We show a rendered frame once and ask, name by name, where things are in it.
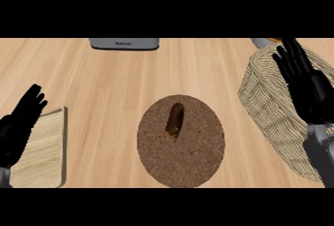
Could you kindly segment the grey appliance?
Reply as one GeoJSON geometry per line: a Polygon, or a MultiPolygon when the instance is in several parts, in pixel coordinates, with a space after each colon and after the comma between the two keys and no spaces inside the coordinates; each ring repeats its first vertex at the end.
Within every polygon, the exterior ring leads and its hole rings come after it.
{"type": "Polygon", "coordinates": [[[155,50],[158,38],[90,38],[91,47],[102,50],[155,50]]]}

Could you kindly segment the beige wicker basket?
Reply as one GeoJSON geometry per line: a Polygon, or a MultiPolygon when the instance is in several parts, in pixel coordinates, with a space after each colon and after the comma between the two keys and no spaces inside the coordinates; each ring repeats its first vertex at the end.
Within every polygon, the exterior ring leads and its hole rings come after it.
{"type": "Polygon", "coordinates": [[[282,45],[276,42],[249,56],[238,91],[239,102],[292,172],[319,182],[320,177],[303,148],[306,122],[295,113],[286,84],[272,58],[276,47],[282,45]]]}

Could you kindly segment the brown oval placemat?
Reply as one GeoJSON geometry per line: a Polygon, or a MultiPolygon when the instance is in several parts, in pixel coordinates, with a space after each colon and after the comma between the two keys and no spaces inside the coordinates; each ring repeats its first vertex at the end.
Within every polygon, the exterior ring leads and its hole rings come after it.
{"type": "Polygon", "coordinates": [[[189,95],[170,95],[139,121],[137,150],[144,170],[168,187],[196,187],[214,176],[224,155],[224,132],[215,112],[189,95]],[[165,131],[173,105],[183,105],[177,138],[165,131]]]}

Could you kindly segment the brown sweet potato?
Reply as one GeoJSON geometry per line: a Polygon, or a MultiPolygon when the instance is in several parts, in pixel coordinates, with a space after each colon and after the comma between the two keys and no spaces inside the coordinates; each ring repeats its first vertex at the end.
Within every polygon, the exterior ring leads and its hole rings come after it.
{"type": "Polygon", "coordinates": [[[183,105],[175,103],[171,107],[168,121],[165,125],[165,131],[168,135],[175,138],[178,136],[183,127],[183,105]]]}

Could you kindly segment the pale wooden cutting board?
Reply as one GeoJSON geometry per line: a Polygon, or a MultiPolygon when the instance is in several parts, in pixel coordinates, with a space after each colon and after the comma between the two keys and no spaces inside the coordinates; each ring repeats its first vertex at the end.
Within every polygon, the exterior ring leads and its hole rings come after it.
{"type": "Polygon", "coordinates": [[[68,108],[40,116],[19,162],[10,169],[16,188],[59,188],[66,181],[68,108]]]}

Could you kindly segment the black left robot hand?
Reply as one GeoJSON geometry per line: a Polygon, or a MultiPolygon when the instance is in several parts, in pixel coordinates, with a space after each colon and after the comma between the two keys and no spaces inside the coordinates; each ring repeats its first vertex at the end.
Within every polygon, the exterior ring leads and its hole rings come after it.
{"type": "Polygon", "coordinates": [[[0,168],[8,169],[19,161],[47,103],[41,86],[34,84],[22,95],[13,112],[0,118],[0,168]]]}

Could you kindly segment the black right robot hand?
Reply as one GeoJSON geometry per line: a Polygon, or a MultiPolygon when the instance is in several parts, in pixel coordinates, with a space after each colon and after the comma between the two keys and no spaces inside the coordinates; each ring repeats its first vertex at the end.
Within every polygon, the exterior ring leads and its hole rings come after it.
{"type": "Polygon", "coordinates": [[[286,83],[295,113],[307,124],[334,123],[334,86],[310,64],[295,38],[282,38],[273,61],[286,83]]]}

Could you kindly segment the grey bowl with orange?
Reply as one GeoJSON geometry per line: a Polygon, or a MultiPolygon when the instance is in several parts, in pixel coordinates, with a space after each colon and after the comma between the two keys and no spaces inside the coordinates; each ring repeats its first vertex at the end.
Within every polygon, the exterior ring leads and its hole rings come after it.
{"type": "Polygon", "coordinates": [[[282,41],[280,39],[275,38],[251,38],[249,40],[258,49],[282,41]]]}

